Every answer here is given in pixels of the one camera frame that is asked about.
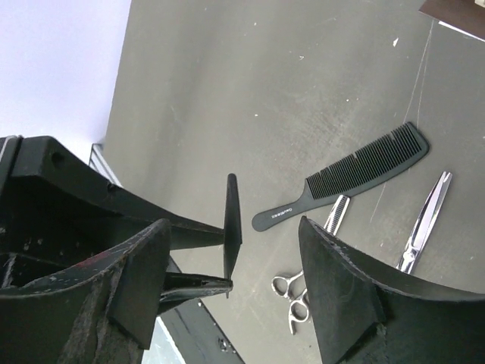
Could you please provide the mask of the silver straight scissors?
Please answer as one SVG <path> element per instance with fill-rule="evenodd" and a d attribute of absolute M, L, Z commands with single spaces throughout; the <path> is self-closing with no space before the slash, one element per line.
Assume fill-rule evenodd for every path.
<path fill-rule="evenodd" d="M 396 265 L 399 271 L 409 275 L 413 273 L 436 223 L 451 181 L 452 173 L 444 171 L 427 196 Z"/>

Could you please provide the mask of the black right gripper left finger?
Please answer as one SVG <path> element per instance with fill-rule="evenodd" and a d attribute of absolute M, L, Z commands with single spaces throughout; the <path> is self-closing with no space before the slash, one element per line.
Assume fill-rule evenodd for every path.
<path fill-rule="evenodd" d="M 140 363 L 171 245 L 161 219 L 91 258 L 1 291 L 3 363 Z"/>

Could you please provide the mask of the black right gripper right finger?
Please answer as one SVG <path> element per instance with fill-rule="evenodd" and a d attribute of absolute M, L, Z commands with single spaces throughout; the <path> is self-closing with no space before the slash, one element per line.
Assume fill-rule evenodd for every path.
<path fill-rule="evenodd" d="M 484 296 L 403 273 L 307 217 L 299 250 L 324 363 L 482 363 Z"/>

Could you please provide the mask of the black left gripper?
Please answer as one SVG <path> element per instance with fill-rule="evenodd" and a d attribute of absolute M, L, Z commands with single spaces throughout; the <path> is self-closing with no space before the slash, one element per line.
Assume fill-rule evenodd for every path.
<path fill-rule="evenodd" d="M 74 265 L 118 245 L 120 192 L 53 137 L 2 137 L 1 264 Z"/>

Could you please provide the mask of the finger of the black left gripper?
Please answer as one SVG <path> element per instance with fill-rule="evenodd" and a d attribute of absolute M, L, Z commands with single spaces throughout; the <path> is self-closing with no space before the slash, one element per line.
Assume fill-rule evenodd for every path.
<path fill-rule="evenodd" d="M 243 242 L 239 191 L 235 174 L 227 176 L 224 226 L 215 227 L 175 215 L 127 190 L 113 185 L 118 216 L 113 222 L 114 242 L 120 243 L 159 219 L 171 223 L 171 249 L 196 249 L 221 245 L 224 249 L 224 275 L 230 277 Z"/>
<path fill-rule="evenodd" d="M 233 289 L 231 280 L 207 275 L 168 272 L 166 274 L 160 303 L 182 303 L 218 294 Z"/>

